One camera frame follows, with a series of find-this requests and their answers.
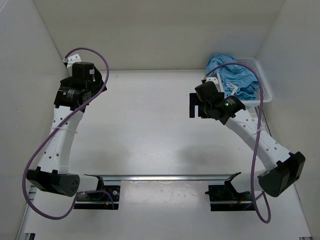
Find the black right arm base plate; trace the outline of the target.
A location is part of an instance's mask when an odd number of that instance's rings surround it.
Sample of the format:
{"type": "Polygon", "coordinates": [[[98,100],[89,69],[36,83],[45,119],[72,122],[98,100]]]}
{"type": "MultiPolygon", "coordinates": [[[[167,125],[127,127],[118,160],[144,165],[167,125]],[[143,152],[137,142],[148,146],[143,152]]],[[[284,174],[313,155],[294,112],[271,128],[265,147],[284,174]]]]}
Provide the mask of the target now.
{"type": "Polygon", "coordinates": [[[208,185],[205,194],[209,196],[211,212],[255,211],[251,192],[237,192],[232,185],[232,180],[240,174],[241,172],[234,173],[224,184],[208,185]]]}

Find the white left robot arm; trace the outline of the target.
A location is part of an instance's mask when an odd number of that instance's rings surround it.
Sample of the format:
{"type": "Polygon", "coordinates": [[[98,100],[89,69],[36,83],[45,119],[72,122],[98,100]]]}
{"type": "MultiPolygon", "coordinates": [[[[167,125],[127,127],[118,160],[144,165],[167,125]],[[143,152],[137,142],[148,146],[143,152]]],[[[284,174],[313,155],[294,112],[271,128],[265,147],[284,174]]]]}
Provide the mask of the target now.
{"type": "Polygon", "coordinates": [[[102,75],[91,62],[75,62],[71,76],[61,80],[54,100],[52,130],[57,130],[44,147],[36,169],[28,170],[26,178],[43,192],[73,197],[77,192],[87,192],[93,200],[100,200],[105,188],[96,176],[69,173],[69,158],[77,127],[84,110],[63,122],[70,113],[91,97],[103,85],[102,75]]]}

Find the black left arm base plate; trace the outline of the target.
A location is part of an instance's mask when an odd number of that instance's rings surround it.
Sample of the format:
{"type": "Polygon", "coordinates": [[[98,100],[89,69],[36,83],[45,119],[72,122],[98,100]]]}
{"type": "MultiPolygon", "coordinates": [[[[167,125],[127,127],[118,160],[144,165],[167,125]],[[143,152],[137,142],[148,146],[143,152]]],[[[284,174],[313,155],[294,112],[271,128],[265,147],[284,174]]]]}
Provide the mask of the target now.
{"type": "Polygon", "coordinates": [[[97,189],[108,192],[86,193],[78,195],[75,210],[118,210],[120,205],[121,182],[99,177],[97,189]]]}

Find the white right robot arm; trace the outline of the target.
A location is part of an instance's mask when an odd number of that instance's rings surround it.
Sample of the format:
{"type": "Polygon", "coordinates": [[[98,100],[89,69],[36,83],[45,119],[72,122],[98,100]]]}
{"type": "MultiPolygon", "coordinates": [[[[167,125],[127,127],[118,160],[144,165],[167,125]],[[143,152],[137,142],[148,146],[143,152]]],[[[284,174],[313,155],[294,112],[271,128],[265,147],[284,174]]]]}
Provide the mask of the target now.
{"type": "Polygon", "coordinates": [[[190,93],[189,116],[220,121],[256,151],[264,170],[255,173],[254,182],[269,196],[278,197],[300,178],[305,156],[281,146],[258,125],[237,97],[225,97],[214,82],[204,82],[190,93]]]}

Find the light blue shorts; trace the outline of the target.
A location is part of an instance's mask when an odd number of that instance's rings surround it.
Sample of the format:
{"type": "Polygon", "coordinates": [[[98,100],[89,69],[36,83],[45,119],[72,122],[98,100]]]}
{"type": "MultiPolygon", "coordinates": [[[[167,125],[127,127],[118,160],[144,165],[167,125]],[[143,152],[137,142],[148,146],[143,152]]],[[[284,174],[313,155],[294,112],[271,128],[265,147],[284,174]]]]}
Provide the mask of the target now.
{"type": "Polygon", "coordinates": [[[214,54],[207,63],[205,72],[226,64],[213,71],[209,76],[219,74],[225,97],[236,96],[241,101],[255,101],[259,82],[247,68],[236,65],[236,58],[231,54],[214,54]]]}

